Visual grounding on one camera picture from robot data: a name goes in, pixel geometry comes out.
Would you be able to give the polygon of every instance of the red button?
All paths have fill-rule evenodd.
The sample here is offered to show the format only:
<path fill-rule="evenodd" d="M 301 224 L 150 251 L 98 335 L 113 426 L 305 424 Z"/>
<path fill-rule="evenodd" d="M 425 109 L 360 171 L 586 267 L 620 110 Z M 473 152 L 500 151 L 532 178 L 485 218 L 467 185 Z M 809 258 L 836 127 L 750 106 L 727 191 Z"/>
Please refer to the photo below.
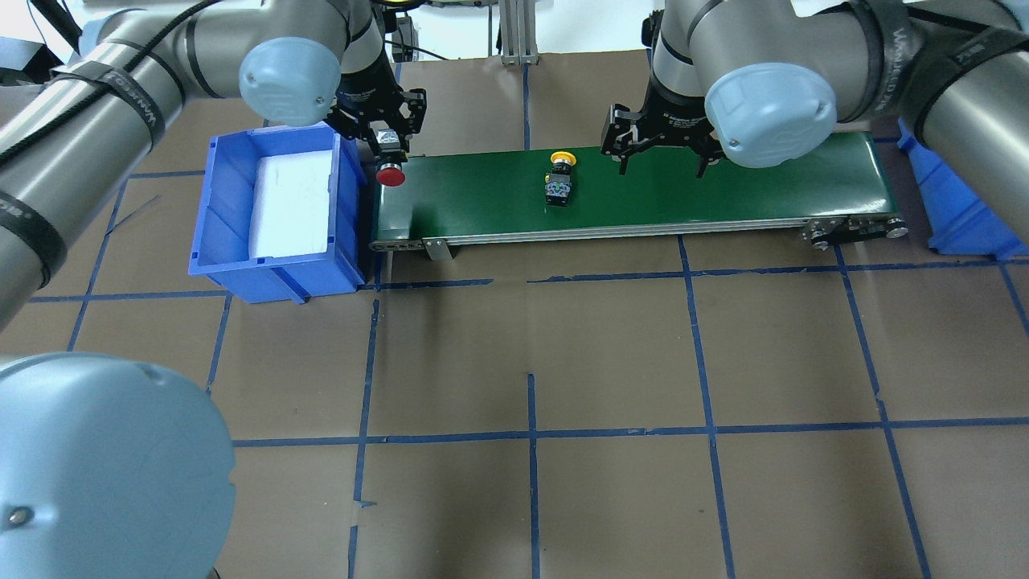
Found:
<path fill-rule="evenodd" d="M 376 178 L 386 186 L 400 186 L 407 177 L 404 176 L 403 171 L 396 167 L 386 167 L 376 173 Z"/>

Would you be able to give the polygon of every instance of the light blue joint cap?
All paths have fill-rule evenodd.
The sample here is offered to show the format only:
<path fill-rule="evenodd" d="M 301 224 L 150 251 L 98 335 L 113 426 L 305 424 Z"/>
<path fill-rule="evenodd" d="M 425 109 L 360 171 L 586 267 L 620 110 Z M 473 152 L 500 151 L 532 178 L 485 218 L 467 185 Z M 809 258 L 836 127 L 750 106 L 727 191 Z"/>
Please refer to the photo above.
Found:
<path fill-rule="evenodd" d="M 308 38 L 267 40 L 240 65 L 243 100 L 264 118 L 291 126 L 324 118 L 339 85 L 340 60 Z"/>
<path fill-rule="evenodd" d="M 730 72 L 708 91 L 705 109 L 725 155 L 752 169 L 811 152 L 837 122 L 836 93 L 828 81 L 787 63 Z"/>
<path fill-rule="evenodd" d="M 1000 0 L 1000 3 L 1015 14 L 1022 30 L 1029 32 L 1029 0 Z"/>
<path fill-rule="evenodd" d="M 199 578 L 217 560 L 236 460 L 188 378 L 78 353 L 0 362 L 0 576 Z"/>

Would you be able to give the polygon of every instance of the blue plastic bin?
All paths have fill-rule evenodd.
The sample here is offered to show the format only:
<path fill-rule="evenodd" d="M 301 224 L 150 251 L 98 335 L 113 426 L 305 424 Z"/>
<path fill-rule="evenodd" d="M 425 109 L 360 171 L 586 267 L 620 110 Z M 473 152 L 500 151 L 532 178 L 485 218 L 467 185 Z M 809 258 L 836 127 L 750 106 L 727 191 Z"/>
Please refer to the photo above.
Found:
<path fill-rule="evenodd" d="M 897 145 L 915 169 L 922 202 L 932 224 L 929 247 L 948 255 L 994 255 L 1007 259 L 1029 254 L 1018 236 L 944 162 L 900 124 Z"/>
<path fill-rule="evenodd" d="M 323 253 L 288 257 L 249 254 L 254 181 L 261 157 L 332 150 L 329 223 Z M 357 188 L 364 184 L 357 147 L 324 123 L 271 126 L 211 139 L 201 194 L 190 275 L 205 275 L 247 303 L 355 292 L 364 278 L 357 267 Z"/>

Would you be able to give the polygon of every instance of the green conveyor belt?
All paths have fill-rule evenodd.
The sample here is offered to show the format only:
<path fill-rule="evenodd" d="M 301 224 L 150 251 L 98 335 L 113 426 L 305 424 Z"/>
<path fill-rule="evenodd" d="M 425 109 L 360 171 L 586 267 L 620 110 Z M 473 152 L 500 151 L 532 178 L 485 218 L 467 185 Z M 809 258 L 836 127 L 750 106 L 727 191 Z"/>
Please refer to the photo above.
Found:
<path fill-rule="evenodd" d="M 568 150 L 578 157 L 568 207 L 544 203 L 553 149 L 412 158 L 406 182 L 379 193 L 374 245 L 761 228 L 896 211 L 867 133 L 835 134 L 806 156 L 771 169 L 722 160 L 699 180 L 697 157 L 684 149 L 638 154 L 626 176 L 598 147 Z"/>

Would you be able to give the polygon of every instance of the cable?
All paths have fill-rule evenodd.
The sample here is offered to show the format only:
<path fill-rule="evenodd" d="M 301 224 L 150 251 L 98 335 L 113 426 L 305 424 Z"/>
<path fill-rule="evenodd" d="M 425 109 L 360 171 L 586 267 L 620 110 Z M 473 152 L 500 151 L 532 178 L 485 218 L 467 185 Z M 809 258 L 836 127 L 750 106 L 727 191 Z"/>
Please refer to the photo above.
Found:
<path fill-rule="evenodd" d="M 407 19 L 411 17 L 407 14 L 406 10 L 403 11 L 403 15 L 404 15 L 404 17 L 407 17 Z M 407 40 L 405 40 L 404 37 L 403 37 L 403 28 L 400 27 L 399 19 L 397 20 L 397 23 L 396 23 L 396 35 L 400 38 L 400 58 L 401 59 L 402 58 L 406 58 L 406 55 L 404 52 L 407 51 Z"/>
<path fill-rule="evenodd" d="M 386 42 L 387 44 L 392 44 L 394 46 L 400 46 L 401 48 L 404 47 L 403 44 L 400 44 L 399 42 L 394 42 L 392 40 L 383 40 L 383 42 Z M 419 48 L 418 46 L 406 46 L 406 47 L 411 48 L 412 50 L 418 50 L 419 52 L 425 52 L 426 55 L 429 55 L 430 57 L 435 57 L 435 58 L 437 58 L 437 59 L 439 59 L 441 61 L 449 61 L 450 60 L 447 57 L 440 57 L 439 55 L 433 52 L 432 50 L 426 50 L 425 48 Z"/>
<path fill-rule="evenodd" d="M 36 27 L 36 32 L 39 33 L 39 41 L 46 45 L 46 37 L 43 36 L 43 30 L 39 28 L 39 23 L 36 22 L 36 13 L 32 11 L 32 3 L 30 0 L 25 0 L 25 7 L 29 10 L 29 17 L 32 19 L 32 24 Z"/>
<path fill-rule="evenodd" d="M 429 0 L 371 0 L 371 2 L 379 4 L 380 6 L 395 8 L 397 10 L 414 10 L 428 1 Z"/>
<path fill-rule="evenodd" d="M 135 70 L 136 67 L 139 66 L 139 63 L 143 62 L 143 59 L 145 59 L 151 51 L 153 51 L 153 48 L 155 48 L 157 44 L 159 44 L 161 41 L 164 40 L 165 37 L 168 36 L 173 30 L 178 28 L 185 21 L 192 17 L 197 12 L 203 10 L 204 8 L 207 8 L 208 6 L 217 4 L 218 2 L 221 2 L 221 0 L 204 0 L 199 4 L 194 4 L 193 6 L 185 9 L 179 15 L 172 19 L 172 22 L 168 23 L 168 25 L 165 26 L 165 28 L 161 29 L 161 31 L 157 32 L 157 34 L 153 38 L 151 38 L 149 42 L 146 43 L 146 45 L 143 46 L 143 49 L 141 49 L 139 52 L 136 53 L 136 56 L 130 59 L 130 61 L 126 64 L 123 70 L 126 72 L 132 72 L 133 70 Z M 90 108 L 94 103 L 103 98 L 103 96 L 106 95 L 110 89 L 111 89 L 110 86 L 107 86 L 106 84 L 100 88 L 97 88 L 96 91 L 86 95 L 82 100 L 78 101 L 77 103 L 65 109 L 61 114 L 55 116 L 46 124 L 43 124 L 33 133 L 27 135 L 22 140 L 9 146 L 3 152 L 0 152 L 0 167 L 3 167 L 7 162 L 9 162 L 11 158 L 14 158 L 19 154 L 25 152 L 26 149 L 39 142 L 41 139 L 43 139 L 54 131 L 57 131 L 61 126 L 65 125 L 69 120 L 71 120 L 76 115 L 81 113 L 83 110 Z"/>

